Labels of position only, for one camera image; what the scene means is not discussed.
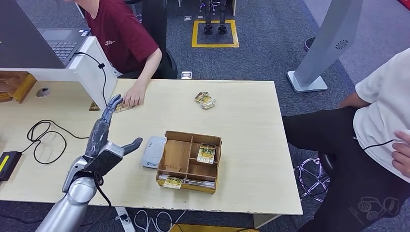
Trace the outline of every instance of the black power adapter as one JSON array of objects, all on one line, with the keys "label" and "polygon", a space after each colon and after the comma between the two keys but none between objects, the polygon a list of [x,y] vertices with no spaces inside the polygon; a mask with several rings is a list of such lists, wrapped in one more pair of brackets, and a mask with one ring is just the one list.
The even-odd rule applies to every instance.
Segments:
[{"label": "black power adapter", "polygon": [[9,180],[20,160],[21,152],[18,151],[6,151],[0,157],[0,181]]}]

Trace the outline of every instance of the person's hand on table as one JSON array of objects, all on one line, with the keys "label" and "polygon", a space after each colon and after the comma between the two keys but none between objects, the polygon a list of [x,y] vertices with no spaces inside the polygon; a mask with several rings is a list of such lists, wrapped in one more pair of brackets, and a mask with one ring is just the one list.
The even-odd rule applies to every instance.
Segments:
[{"label": "person's hand on table", "polygon": [[135,85],[125,93],[124,104],[126,106],[135,106],[144,104],[145,91],[147,84],[144,81],[137,80]]}]

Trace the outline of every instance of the yellow card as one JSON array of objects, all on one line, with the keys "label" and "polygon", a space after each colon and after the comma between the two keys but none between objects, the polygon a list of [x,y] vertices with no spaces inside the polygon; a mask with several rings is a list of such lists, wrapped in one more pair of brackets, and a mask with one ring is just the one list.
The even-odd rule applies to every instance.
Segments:
[{"label": "yellow card", "polygon": [[130,109],[132,109],[132,108],[134,108],[134,107],[135,107],[135,106],[128,107],[128,106],[126,106],[124,103],[121,102],[120,104],[117,105],[117,108],[116,108],[115,113],[118,113],[118,112],[121,112],[121,111],[130,110]]},{"label": "yellow card", "polygon": [[176,177],[168,177],[162,186],[172,189],[180,189],[182,186],[182,179]]},{"label": "yellow card", "polygon": [[202,163],[214,163],[215,150],[215,145],[201,144],[196,161]]},{"label": "yellow card", "polygon": [[212,98],[208,92],[200,92],[195,97],[195,101],[200,103],[202,109],[209,109],[215,106],[215,98]]}]

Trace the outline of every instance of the power strip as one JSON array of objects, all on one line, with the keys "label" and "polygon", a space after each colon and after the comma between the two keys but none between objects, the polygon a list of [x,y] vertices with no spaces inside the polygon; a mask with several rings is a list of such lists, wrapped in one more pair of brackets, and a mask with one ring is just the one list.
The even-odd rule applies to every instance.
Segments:
[{"label": "power strip", "polygon": [[121,224],[122,227],[124,228],[125,232],[135,232],[135,228],[134,225],[132,224],[132,220],[128,215],[127,210],[125,209],[125,207],[116,207],[116,211],[118,213],[118,216],[121,215],[127,215],[127,218],[125,220],[121,220]]}]

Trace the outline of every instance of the white sleeve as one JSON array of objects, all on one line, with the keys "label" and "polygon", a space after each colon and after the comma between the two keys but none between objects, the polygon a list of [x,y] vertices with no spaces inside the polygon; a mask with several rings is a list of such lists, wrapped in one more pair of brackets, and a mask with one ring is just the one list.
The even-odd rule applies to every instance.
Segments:
[{"label": "white sleeve", "polygon": [[391,70],[394,69],[394,64],[396,64],[399,59],[405,57],[403,55],[404,52],[406,51],[395,55],[363,81],[356,84],[356,93],[362,100],[368,103],[373,103],[377,100],[383,80],[388,77]]}]

